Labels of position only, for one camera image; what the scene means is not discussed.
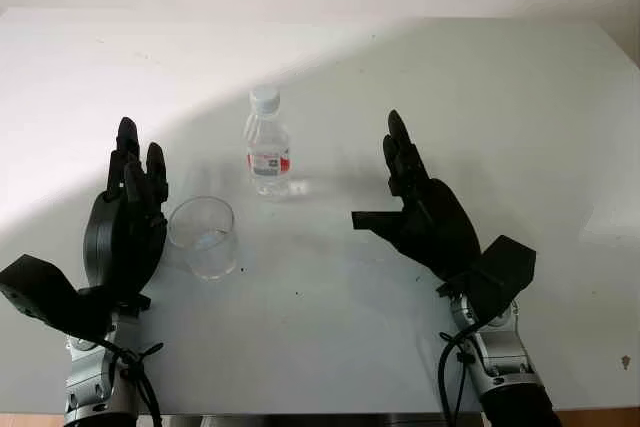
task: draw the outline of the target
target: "white table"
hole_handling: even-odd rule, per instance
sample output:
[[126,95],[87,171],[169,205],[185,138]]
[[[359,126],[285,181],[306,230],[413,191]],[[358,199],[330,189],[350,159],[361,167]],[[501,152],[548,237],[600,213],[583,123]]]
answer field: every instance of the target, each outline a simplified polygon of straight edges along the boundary
[[[555,406],[637,404],[639,75],[597,27],[9,10],[0,71],[0,265],[29,252],[85,285],[84,226],[125,114],[165,150],[166,213],[196,194],[234,208],[232,274],[206,283],[165,260],[145,289],[163,411],[439,410],[438,332],[453,330],[439,282],[350,222],[400,207],[381,152],[391,108],[483,246],[504,233],[538,251],[521,333]],[[298,195],[278,204],[252,195],[241,136],[265,78],[293,138]],[[59,412],[64,336],[4,301],[0,325],[0,411]]]

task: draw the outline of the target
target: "tabletop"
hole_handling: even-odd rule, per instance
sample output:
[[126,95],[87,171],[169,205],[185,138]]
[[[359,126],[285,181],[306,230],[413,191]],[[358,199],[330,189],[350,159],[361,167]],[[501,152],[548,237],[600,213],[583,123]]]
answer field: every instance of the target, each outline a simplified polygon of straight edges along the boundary
[[[123,115],[164,149],[165,214],[195,195],[234,210],[232,273],[202,281],[165,255],[145,288],[164,412],[440,409],[438,332],[454,325],[439,282],[350,221],[401,207],[382,156],[392,108],[483,247],[505,234],[538,252],[520,330],[554,405],[637,404],[640,76],[598,27],[11,9],[0,67],[1,265],[26,252],[86,285],[83,231]],[[292,138],[292,196],[275,203],[254,194],[242,138],[265,81]],[[0,325],[0,411],[60,412],[64,335],[8,302]]]

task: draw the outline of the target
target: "bottle label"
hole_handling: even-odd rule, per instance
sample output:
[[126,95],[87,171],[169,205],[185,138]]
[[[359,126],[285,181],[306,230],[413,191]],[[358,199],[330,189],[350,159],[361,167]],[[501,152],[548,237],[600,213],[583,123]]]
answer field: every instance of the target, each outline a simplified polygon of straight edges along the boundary
[[254,175],[277,176],[289,171],[289,149],[284,152],[251,152],[247,154],[249,168]]

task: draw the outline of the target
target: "clear plastic cup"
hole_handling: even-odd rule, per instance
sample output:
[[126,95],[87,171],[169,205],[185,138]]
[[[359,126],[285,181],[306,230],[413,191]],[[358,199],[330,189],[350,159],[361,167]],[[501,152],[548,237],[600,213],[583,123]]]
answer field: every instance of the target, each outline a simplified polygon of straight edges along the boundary
[[236,266],[233,210],[217,197],[194,197],[169,218],[169,240],[198,277],[219,279]]

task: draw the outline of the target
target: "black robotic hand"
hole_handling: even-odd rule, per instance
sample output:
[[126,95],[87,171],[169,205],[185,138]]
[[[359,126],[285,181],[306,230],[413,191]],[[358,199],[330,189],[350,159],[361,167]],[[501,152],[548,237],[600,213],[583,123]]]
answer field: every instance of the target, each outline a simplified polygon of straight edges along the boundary
[[369,229],[427,266],[445,284],[441,295],[464,294],[481,322],[502,313],[533,279],[535,251],[506,236],[482,253],[476,232],[451,189],[430,178],[395,110],[383,141],[391,194],[400,212],[352,212],[355,229]]
[[448,280],[480,257],[473,225],[451,189],[430,178],[416,146],[395,110],[383,141],[391,195],[402,198],[401,212],[353,212],[356,229],[370,229],[399,252]]
[[139,295],[156,269],[166,237],[160,205],[168,185],[162,149],[152,143],[140,164],[131,119],[120,122],[107,188],[98,194],[84,238],[89,288],[78,292],[53,264],[23,255],[0,272],[0,291],[22,313],[71,336],[101,338],[118,305],[144,310]]

